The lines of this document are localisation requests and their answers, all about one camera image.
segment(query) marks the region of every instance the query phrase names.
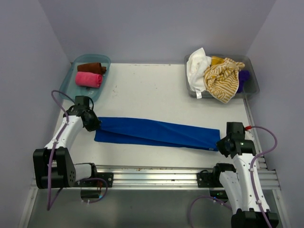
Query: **striped cloth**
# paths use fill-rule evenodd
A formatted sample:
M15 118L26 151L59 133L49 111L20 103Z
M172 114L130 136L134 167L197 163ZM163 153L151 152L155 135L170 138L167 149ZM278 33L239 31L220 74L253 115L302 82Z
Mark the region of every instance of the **striped cloth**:
M238 72L244 67L244 63L231 58L225 58L221 64L208 66L204 76L207 91L219 101L227 103L238 90Z

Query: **pink towel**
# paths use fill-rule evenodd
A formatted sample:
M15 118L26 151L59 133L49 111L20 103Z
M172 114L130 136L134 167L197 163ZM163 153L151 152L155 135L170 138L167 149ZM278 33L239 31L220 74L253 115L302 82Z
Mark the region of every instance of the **pink towel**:
M77 72L75 77L75 83L78 86L99 88L102 81L103 77L101 75L90 72Z

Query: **blue cloth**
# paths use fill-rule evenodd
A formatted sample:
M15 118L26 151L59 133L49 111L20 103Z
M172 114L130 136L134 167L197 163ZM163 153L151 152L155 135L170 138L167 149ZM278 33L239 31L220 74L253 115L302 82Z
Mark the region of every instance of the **blue cloth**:
M95 141L217 151L219 130L125 117L99 117Z

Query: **rolled brown towel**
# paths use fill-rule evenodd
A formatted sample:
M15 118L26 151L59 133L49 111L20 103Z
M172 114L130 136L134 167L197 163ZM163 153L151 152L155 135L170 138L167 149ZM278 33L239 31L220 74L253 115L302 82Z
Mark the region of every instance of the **rolled brown towel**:
M86 63L77 66L78 72L90 72L103 75L106 72L106 67L101 66L101 63Z

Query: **lavender wall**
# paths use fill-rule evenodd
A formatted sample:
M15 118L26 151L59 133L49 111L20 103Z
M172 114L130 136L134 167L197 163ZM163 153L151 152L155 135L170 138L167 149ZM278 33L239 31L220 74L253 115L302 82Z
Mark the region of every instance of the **lavender wall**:
M303 227L304 1L277 0L248 56L261 92L250 101L255 124L272 129L278 148L266 156L276 169L293 227ZM273 145L260 134L264 149Z
M70 61L103 53L114 62L183 61L246 54L275 0L39 0Z
M50 91L69 61L37 0L2 2L0 30L0 221L13 228L33 177L33 151L50 139L57 120Z

